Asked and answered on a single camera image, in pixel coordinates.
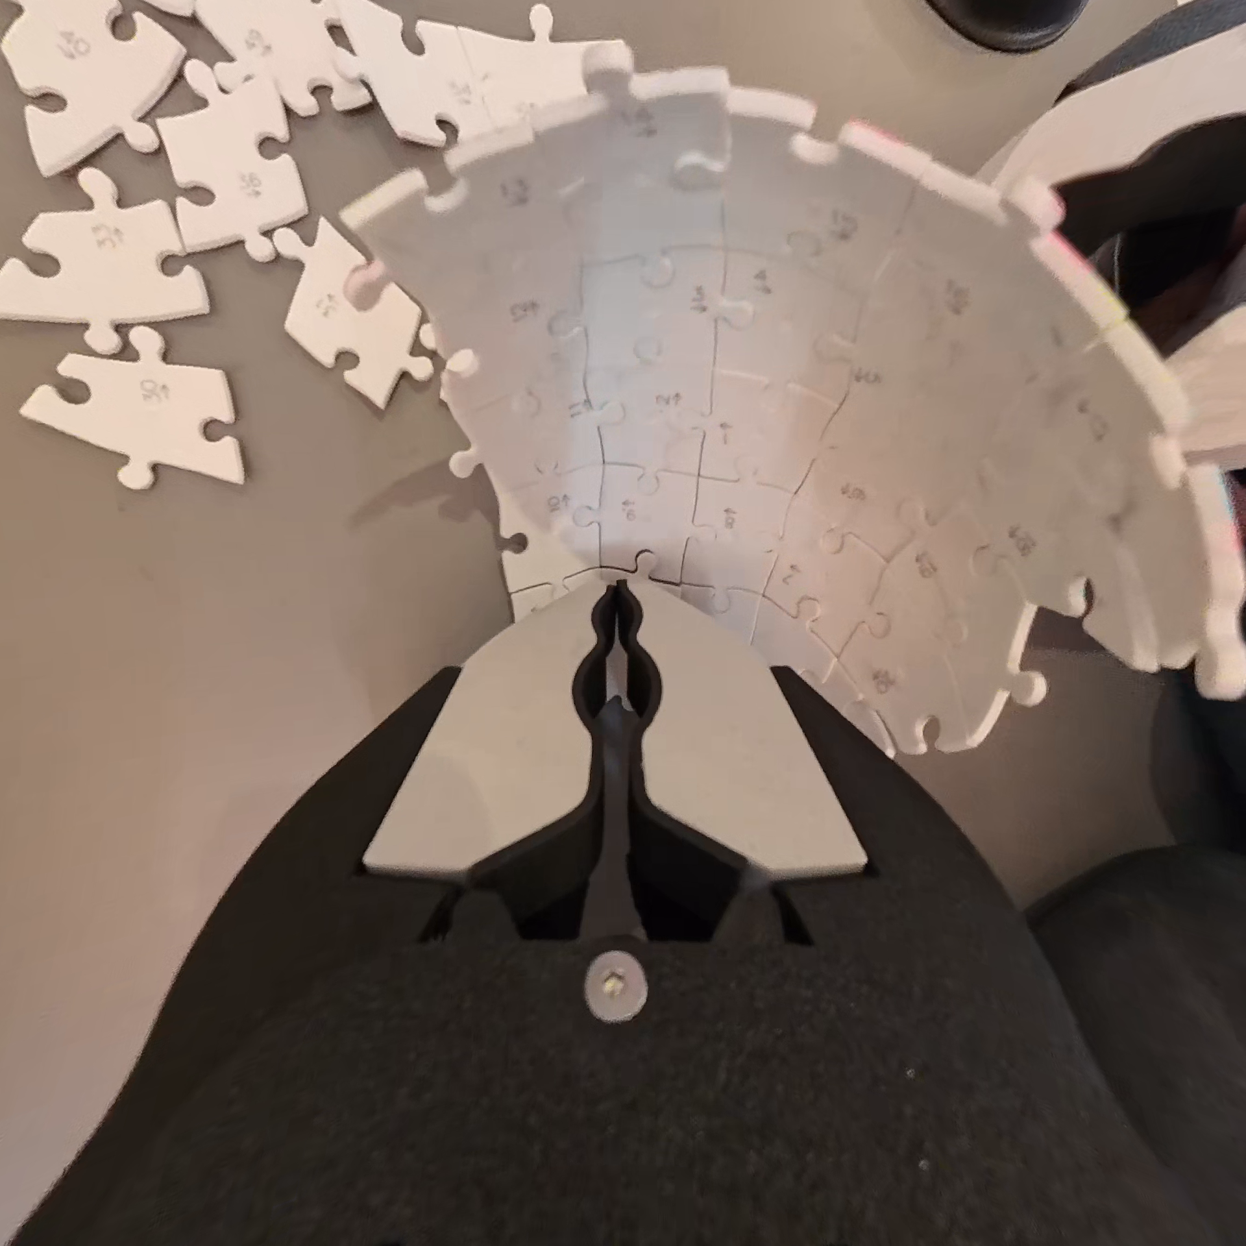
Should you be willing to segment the partly built puzzle ball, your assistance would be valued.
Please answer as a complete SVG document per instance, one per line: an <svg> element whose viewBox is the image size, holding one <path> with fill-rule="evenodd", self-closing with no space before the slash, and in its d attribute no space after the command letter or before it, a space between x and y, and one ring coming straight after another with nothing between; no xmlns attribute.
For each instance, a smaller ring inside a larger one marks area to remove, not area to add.
<svg viewBox="0 0 1246 1246"><path fill-rule="evenodd" d="M975 746L1046 679L1037 611L1244 692L1244 555L1175 369L1000 192L725 69L585 54L586 92L341 210L420 301L506 586L648 565L888 753Z"/></svg>

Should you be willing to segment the person's dark trousers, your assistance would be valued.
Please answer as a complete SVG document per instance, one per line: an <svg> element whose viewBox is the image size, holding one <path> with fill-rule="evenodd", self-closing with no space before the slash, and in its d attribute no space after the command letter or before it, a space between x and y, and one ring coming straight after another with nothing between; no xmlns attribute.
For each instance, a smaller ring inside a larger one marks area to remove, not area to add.
<svg viewBox="0 0 1246 1246"><path fill-rule="evenodd" d="M1217 1244L1244 1242L1244 699L1174 676L1200 769L1175 841L1096 863L1028 923L1131 1126Z"/></svg>

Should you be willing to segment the black round puzzle stand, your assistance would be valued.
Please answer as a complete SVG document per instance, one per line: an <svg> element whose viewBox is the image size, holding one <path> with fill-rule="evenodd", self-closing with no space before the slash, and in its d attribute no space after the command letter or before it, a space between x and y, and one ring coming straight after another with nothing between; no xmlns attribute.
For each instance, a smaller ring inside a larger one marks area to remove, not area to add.
<svg viewBox="0 0 1246 1246"><path fill-rule="evenodd" d="M925 1L951 31L984 50L1032 54L1060 40L1088 1Z"/></svg>

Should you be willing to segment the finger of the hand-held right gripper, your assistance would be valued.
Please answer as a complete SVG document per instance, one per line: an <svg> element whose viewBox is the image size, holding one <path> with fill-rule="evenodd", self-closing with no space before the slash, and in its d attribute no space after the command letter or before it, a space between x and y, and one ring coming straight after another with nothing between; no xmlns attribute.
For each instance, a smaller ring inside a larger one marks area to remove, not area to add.
<svg viewBox="0 0 1246 1246"><path fill-rule="evenodd" d="M1063 199L1063 234L1091 252L1112 234L1244 204L1244 50L1184 48L1067 94L977 176L1023 178Z"/></svg>
<svg viewBox="0 0 1246 1246"><path fill-rule="evenodd" d="M1244 458L1244 327L1207 325L1165 362L1189 402L1184 458Z"/></svg>

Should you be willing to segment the group of puzzle pieces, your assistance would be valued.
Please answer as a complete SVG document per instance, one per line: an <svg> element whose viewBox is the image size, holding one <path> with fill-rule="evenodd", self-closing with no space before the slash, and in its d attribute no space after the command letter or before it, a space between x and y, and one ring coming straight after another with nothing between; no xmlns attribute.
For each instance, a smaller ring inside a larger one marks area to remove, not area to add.
<svg viewBox="0 0 1246 1246"><path fill-rule="evenodd" d="M406 373L423 381L430 343L420 308L395 287L366 310L345 299L364 260L320 220L313 245L290 225L308 211L292 155L266 157L266 140L289 141L289 115L315 115L317 89L338 111L376 104L399 140L439 147L443 124L460 140L522 119L532 106L585 92L583 54L607 40L555 40L544 3L529 10L530 34L506 38L418 20L422 43L402 41L402 19L374 1L155 1L190 19L225 50L206 64L187 55L161 22L136 13L119 36L119 1L17 1L1 59L29 99L24 108L36 169L75 171L89 206L38 213L22 245L57 262L36 273L1 262L1 317L83 329L89 355L68 355L61 374L92 385L83 406L41 385L20 415L124 455L117 480L133 490L173 465L243 481L241 448L210 441L208 423L232 420L224 374L166 364L154 325L206 315L210 297L185 257L241 243L255 260L303 264L287 332L322 366L339 353L355 392L383 408Z"/></svg>

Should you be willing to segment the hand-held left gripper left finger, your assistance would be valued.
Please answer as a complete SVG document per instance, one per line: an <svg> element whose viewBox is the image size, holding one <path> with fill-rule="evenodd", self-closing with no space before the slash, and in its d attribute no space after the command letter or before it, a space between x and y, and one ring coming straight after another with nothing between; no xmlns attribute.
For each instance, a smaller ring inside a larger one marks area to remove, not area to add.
<svg viewBox="0 0 1246 1246"><path fill-rule="evenodd" d="M574 937L602 844L597 714L613 642L614 588L592 581L478 648L362 867L492 891L523 933Z"/></svg>

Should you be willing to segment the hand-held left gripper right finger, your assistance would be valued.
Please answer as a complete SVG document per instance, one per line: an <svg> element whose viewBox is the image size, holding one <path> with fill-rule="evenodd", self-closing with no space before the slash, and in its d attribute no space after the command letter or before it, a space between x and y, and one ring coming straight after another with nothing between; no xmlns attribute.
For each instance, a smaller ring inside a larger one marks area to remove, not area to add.
<svg viewBox="0 0 1246 1246"><path fill-rule="evenodd" d="M627 879L646 935L709 939L739 895L853 877L867 851L770 665L648 581L618 583L636 713Z"/></svg>

